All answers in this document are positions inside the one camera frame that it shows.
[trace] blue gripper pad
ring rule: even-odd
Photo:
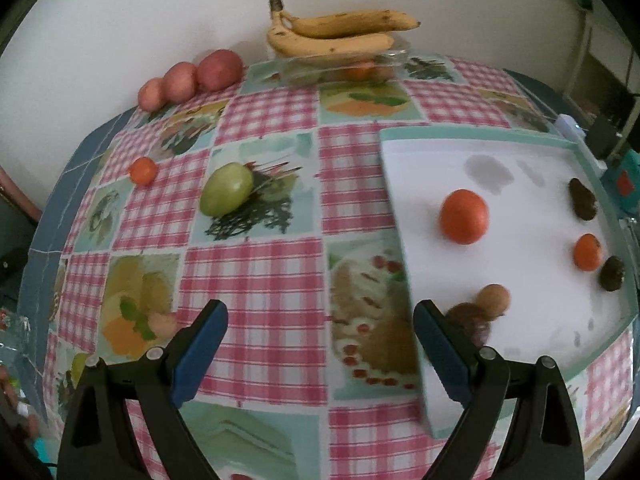
[[[422,302],[414,310],[414,331],[449,399],[466,408],[471,402],[469,370]]]
[[[217,302],[191,345],[174,368],[170,399],[176,408],[195,397],[228,327],[226,305]]]

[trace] clear plastic container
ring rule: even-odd
[[[394,47],[381,54],[354,52],[323,56],[276,57],[280,81],[285,85],[311,85],[341,81],[384,82],[408,58],[407,40],[394,35]]]
[[[0,308],[0,364],[11,367],[29,343],[29,319]]]

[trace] banana bunch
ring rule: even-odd
[[[420,22],[396,10],[356,10],[318,18],[298,18],[282,0],[269,0],[271,28],[267,41],[286,57],[380,54],[393,47],[390,30],[410,30]]]

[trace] tablecloth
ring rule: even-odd
[[[82,358],[136,358],[164,344],[210,298],[225,339],[182,416],[221,478],[422,478],[444,445],[420,417],[420,382],[402,256],[378,133],[402,124],[472,124],[556,135],[504,71],[412,55],[383,84],[281,85],[274,62],[240,84],[157,114],[130,110],[87,137],[36,232],[20,292],[33,319],[22,372],[62,433]],[[129,165],[156,160],[149,187]],[[198,211],[206,178],[249,167],[259,197],[221,221]],[[568,384],[590,466],[632,396],[632,330]],[[146,466],[165,478],[142,419]],[[475,478],[490,475],[498,423]]]

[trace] white tray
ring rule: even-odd
[[[388,128],[380,139],[413,304],[430,299],[446,312],[472,301],[483,286],[501,283],[511,292],[511,307],[492,323],[487,344],[516,361],[549,354],[565,380],[632,321],[638,302],[628,247],[605,191],[574,143],[468,126]],[[597,196],[598,215],[590,222],[571,208],[573,177]],[[512,182],[497,186],[497,180]],[[489,207],[487,233],[469,246],[443,238],[438,228],[440,205],[460,188],[478,193]],[[602,243],[605,258],[615,254],[625,261],[629,279],[621,290],[605,292],[598,270],[574,266],[573,245],[589,232]],[[462,407],[447,397],[422,349],[420,354],[426,415],[440,438]]]

